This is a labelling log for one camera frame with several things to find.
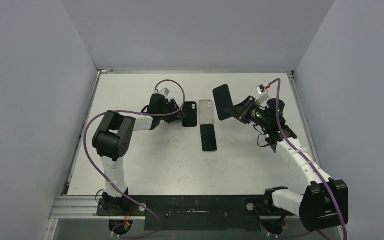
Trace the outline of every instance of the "wall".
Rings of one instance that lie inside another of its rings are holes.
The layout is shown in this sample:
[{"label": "wall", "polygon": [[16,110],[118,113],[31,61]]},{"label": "wall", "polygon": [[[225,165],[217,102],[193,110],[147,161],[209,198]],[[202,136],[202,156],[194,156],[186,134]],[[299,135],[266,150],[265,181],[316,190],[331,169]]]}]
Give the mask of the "wall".
[{"label": "wall", "polygon": [[61,0],[98,69],[293,70],[334,0]]},{"label": "wall", "polygon": [[384,239],[384,1],[336,0],[295,79],[321,165],[348,184],[353,239]]},{"label": "wall", "polygon": [[0,240],[43,237],[96,76],[59,0],[0,0]]}]

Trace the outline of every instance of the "black smartphone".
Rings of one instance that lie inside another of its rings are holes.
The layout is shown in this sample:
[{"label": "black smartphone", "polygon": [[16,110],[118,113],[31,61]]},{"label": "black smartphone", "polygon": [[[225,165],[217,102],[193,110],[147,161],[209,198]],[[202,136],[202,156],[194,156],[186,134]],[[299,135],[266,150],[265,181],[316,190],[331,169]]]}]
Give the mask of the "black smartphone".
[{"label": "black smartphone", "polygon": [[198,125],[198,105],[195,101],[185,101],[183,105],[183,112],[186,117],[181,119],[183,127],[196,127]]},{"label": "black smartphone", "polygon": [[213,124],[204,124],[200,126],[202,151],[215,152],[217,151],[216,132]]},{"label": "black smartphone", "polygon": [[212,95],[214,97],[215,109],[217,109],[218,120],[223,121],[231,118],[232,116],[225,112],[225,109],[233,107],[229,86],[224,84],[214,88]]}]

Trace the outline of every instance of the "tabletop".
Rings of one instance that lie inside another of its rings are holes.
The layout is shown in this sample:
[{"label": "tabletop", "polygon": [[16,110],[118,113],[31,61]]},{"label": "tabletop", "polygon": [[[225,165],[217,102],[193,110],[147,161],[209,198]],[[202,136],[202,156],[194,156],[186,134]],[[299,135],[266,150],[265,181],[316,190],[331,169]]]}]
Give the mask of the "tabletop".
[{"label": "tabletop", "polygon": [[[228,84],[233,104],[248,96],[258,95],[256,86],[272,80],[282,80],[280,99],[285,102],[283,116],[305,148],[308,139],[301,121],[293,90],[286,73],[132,73],[102,74],[91,105],[90,120],[107,110],[139,112],[149,104],[155,85],[164,79],[178,82],[185,91],[186,101],[212,100],[213,89]],[[169,98],[180,105],[182,92],[171,82]],[[269,89],[276,97],[276,87]],[[230,118],[219,121],[216,109],[215,135],[218,150],[203,152],[199,123],[197,127],[182,127],[180,122],[166,124],[152,131],[135,131],[124,156],[125,181],[130,195],[258,195],[265,189],[286,186],[303,194],[294,173],[270,147],[257,146],[259,135],[251,124]],[[94,162],[102,162],[92,147],[92,137],[100,123],[95,121],[87,135],[87,147]],[[68,195],[94,196],[105,188],[105,180],[88,161],[80,141],[69,179]]]}]

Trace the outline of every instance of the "purple cable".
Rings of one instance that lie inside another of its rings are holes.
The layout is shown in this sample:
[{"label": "purple cable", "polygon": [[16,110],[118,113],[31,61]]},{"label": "purple cable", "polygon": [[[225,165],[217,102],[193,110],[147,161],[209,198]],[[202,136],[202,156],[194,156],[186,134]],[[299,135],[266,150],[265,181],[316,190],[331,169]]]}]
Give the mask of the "purple cable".
[{"label": "purple cable", "polygon": [[[180,112],[183,108],[183,106],[185,105],[185,91],[183,90],[182,86],[180,86],[179,83],[177,83],[176,81],[173,81],[173,80],[170,80],[170,79],[166,79],[166,80],[162,80],[160,81],[159,83],[157,83],[157,85],[155,86],[155,89],[157,89],[157,87],[161,84],[161,83],[164,83],[164,82],[172,82],[172,83],[175,83],[177,86],[179,86],[182,94],[183,94],[183,102],[180,106],[179,109],[177,109],[176,111],[172,112],[172,113],[166,113],[166,114],[149,114],[149,113],[141,113],[141,112],[135,112],[135,111],[124,111],[124,110],[116,110],[114,112],[116,113],[126,113],[126,114],[135,114],[135,115],[143,115],[143,116],[151,116],[151,117],[166,117],[166,116],[170,116],[170,115],[174,115],[174,114],[177,114],[178,112]],[[161,219],[151,210],[149,209],[148,207],[142,205],[140,202],[134,200],[133,198],[131,198],[130,196],[128,196],[127,194],[125,194],[124,192],[122,192],[120,189],[118,189],[118,187],[116,185],[114,185],[114,183],[111,183],[111,179],[105,175],[105,173],[103,173],[99,167],[94,163],[94,161],[92,160],[92,157],[91,155],[89,154],[89,151],[88,151],[88,146],[86,144],[86,136],[88,134],[88,130],[91,126],[91,124],[96,120],[98,119],[99,117],[105,115],[105,112],[103,113],[100,113],[98,115],[96,115],[95,117],[93,117],[89,123],[86,125],[86,127],[84,128],[84,135],[83,135],[83,147],[84,147],[84,151],[86,152],[86,156],[87,156],[87,159],[89,159],[89,162],[92,164],[92,166],[96,169],[96,171],[98,171],[98,173],[107,181],[110,183],[111,187],[113,187],[119,194],[121,194],[123,197],[127,198],[128,200],[130,200],[131,202],[133,202],[134,204],[138,205],[138,206],[142,206],[146,211],[148,211],[150,214],[152,214],[159,222],[159,228],[155,231],[152,231],[152,232],[149,232],[149,233],[145,233],[145,234],[142,234],[142,235],[137,235],[137,236],[120,236],[120,238],[123,238],[123,239],[138,239],[138,238],[143,238],[143,237],[147,237],[147,236],[150,236],[152,234],[155,234],[157,232],[159,232],[162,228],[163,228],[163,223],[161,222]],[[113,229],[112,229],[112,232],[114,232],[118,227],[122,226],[122,224],[119,224],[117,226],[115,226]]]},{"label": "purple cable", "polygon": [[[282,128],[281,120],[280,120],[280,117],[279,117],[279,97],[280,97],[280,94],[281,94],[281,79],[277,78],[277,79],[273,80],[272,82],[270,82],[268,85],[270,86],[270,85],[272,85],[275,82],[278,82],[277,83],[277,95],[276,95],[276,120],[277,120],[277,126],[279,127],[279,130],[280,130],[280,133],[283,136],[283,139],[287,142],[287,144],[290,145],[291,148],[293,148],[295,151],[297,151],[298,148],[296,148],[292,144],[292,142],[288,140],[288,137],[285,135],[285,132],[284,132],[284,130]],[[311,168],[314,170],[315,174],[317,174],[317,176],[323,182],[323,185],[326,188],[327,192],[329,193],[329,196],[331,197],[333,205],[335,206],[335,210],[336,210],[336,212],[338,214],[339,222],[340,222],[340,225],[342,226],[342,230],[343,230],[343,240],[347,240],[348,239],[348,233],[347,233],[347,229],[346,229],[346,226],[345,226],[344,217],[342,216],[341,209],[339,208],[339,205],[338,205],[337,199],[334,196],[334,193],[332,192],[332,190],[329,187],[329,185],[326,182],[326,180],[323,178],[323,176],[320,174],[320,172],[317,170],[317,168],[314,166],[314,164],[310,161],[310,159],[304,153],[302,153],[301,151],[298,152],[298,153],[299,153],[299,155],[301,155],[309,163]]]},{"label": "purple cable", "polygon": [[301,234],[297,234],[297,235],[275,235],[269,231],[267,231],[267,229],[261,225],[262,229],[264,229],[264,231],[266,231],[271,237],[274,237],[276,238],[276,236],[279,238],[279,239],[294,239],[294,238],[302,238],[302,237],[305,237],[305,236],[308,236],[311,234],[310,231],[308,232],[304,232],[304,233],[301,233]]},{"label": "purple cable", "polygon": [[320,230],[317,230],[318,234],[320,234],[323,238],[327,239],[327,240],[332,240],[332,238],[326,236],[322,231]]}]

